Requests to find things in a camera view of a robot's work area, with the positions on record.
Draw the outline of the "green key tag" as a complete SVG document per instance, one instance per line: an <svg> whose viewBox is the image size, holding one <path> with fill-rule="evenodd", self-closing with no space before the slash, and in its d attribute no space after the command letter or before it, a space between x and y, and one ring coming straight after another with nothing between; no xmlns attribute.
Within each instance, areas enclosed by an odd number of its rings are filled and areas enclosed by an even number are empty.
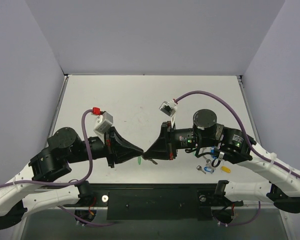
<svg viewBox="0 0 300 240"><path fill-rule="evenodd" d="M138 156L138 158L137 158L137 163L138 163L138 165L141 165L141 161L142 161L142 157L141 157L141 156Z"/></svg>

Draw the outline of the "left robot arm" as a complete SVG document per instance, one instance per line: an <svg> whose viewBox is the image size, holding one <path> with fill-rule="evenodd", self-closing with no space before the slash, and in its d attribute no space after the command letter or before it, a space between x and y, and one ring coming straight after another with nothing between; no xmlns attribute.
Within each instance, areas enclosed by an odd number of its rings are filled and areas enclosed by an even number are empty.
<svg viewBox="0 0 300 240"><path fill-rule="evenodd" d="M144 153L114 127L105 133L104 140L97 136L81 140L74 129L63 127L47 143L15 177L0 186L0 230L48 208L92 204L95 196L86 177L78 182L56 183L71 172L70 164L88 161L92 166L93 160L105 158L113 168Z"/></svg>

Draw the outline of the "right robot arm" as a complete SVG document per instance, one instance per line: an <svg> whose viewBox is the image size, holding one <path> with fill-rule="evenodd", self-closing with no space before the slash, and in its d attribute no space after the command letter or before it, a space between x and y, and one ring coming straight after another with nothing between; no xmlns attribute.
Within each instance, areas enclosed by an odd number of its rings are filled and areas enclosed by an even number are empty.
<svg viewBox="0 0 300 240"><path fill-rule="evenodd" d="M195 153L197 158L210 155L247 168L265 179L261 182L219 180L213 192L220 205L228 201L260 201L293 214L300 213L300 171L289 167L266 152L252 137L244 138L241 130L217 122L217 115L200 109L192 117L191 128L177 129L170 121L161 124L157 140L143 154L149 160L174 160L178 150Z"/></svg>

